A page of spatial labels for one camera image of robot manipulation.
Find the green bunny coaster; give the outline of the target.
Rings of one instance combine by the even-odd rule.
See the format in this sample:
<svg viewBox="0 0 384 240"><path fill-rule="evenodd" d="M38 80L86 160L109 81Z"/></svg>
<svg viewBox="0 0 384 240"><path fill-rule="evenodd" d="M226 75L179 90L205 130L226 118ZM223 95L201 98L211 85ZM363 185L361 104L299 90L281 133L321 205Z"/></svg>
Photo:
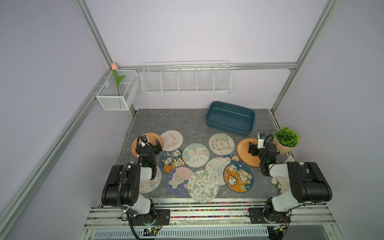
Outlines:
<svg viewBox="0 0 384 240"><path fill-rule="evenodd" d="M182 153L183 161L191 168L200 168L210 159L209 150L202 144L190 144Z"/></svg>

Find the white sheep coaster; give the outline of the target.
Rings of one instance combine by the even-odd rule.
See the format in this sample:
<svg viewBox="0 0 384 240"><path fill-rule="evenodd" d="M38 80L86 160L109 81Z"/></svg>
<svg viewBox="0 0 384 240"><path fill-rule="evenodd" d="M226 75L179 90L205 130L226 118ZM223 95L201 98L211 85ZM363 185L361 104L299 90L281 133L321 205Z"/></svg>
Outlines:
<svg viewBox="0 0 384 240"><path fill-rule="evenodd" d="M209 147L216 155L225 156L234 151L235 142L229 135L219 133L211 136Z"/></svg>

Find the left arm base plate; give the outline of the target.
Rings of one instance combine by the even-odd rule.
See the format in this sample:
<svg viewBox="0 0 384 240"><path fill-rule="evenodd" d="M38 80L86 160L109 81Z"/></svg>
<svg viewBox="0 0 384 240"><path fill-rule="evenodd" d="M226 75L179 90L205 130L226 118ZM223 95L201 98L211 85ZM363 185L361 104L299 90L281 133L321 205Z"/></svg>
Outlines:
<svg viewBox="0 0 384 240"><path fill-rule="evenodd" d="M129 221L133 223L133 226L168 226L170 220L170 209L156 209L153 213L136 215L129 219Z"/></svg>

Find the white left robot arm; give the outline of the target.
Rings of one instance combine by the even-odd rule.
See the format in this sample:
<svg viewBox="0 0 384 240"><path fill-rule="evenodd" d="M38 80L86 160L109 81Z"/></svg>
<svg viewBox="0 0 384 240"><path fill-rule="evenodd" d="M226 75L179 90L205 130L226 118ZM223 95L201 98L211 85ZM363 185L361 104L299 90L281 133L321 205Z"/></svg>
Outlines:
<svg viewBox="0 0 384 240"><path fill-rule="evenodd" d="M137 147L139 154L137 164L113 166L102 191L102 204L120 208L129 218L143 216L154 219L155 205L152 200L140 194L140 183L155 179L156 154L161 151L160 143L156 145L140 143Z"/></svg>

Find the white flowers bunny coaster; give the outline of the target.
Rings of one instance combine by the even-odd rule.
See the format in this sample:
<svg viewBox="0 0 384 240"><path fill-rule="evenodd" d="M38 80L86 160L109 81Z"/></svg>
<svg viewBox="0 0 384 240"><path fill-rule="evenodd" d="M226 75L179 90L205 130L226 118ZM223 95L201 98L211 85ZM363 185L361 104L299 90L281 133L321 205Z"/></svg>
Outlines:
<svg viewBox="0 0 384 240"><path fill-rule="evenodd" d="M190 176L187 189L194 201L207 203L216 197L219 191L219 183L213 173L200 170Z"/></svg>

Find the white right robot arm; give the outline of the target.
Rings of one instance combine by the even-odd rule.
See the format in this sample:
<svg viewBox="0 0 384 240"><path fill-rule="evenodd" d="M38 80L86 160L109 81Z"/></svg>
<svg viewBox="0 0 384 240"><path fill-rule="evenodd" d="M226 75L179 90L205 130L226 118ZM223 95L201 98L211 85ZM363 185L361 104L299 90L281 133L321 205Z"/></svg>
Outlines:
<svg viewBox="0 0 384 240"><path fill-rule="evenodd" d="M285 214L302 205L329 202L332 199L331 187L317 163L277 163L277 148L273 143L263 148L249 143L248 153L260 158L259 166L264 176L289 180L290 186L285 193L266 201L265 216Z"/></svg>

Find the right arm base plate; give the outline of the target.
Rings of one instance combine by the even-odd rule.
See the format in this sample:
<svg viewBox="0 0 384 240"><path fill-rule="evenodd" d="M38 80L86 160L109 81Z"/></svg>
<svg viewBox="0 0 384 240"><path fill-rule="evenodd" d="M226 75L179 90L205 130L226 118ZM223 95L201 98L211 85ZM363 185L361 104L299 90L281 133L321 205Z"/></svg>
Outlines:
<svg viewBox="0 0 384 240"><path fill-rule="evenodd" d="M267 213L264 208L249 208L246 216L252 224L288 224L291 222L289 213Z"/></svg>

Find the teal plastic storage box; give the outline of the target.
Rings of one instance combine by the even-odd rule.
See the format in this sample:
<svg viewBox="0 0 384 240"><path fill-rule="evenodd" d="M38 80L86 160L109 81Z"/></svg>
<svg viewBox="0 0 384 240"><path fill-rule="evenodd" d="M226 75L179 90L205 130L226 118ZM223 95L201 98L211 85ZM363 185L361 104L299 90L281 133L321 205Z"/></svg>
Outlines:
<svg viewBox="0 0 384 240"><path fill-rule="evenodd" d="M254 123L253 110L220 101L212 102L206 115L209 127L240 136L250 134L254 130Z"/></svg>

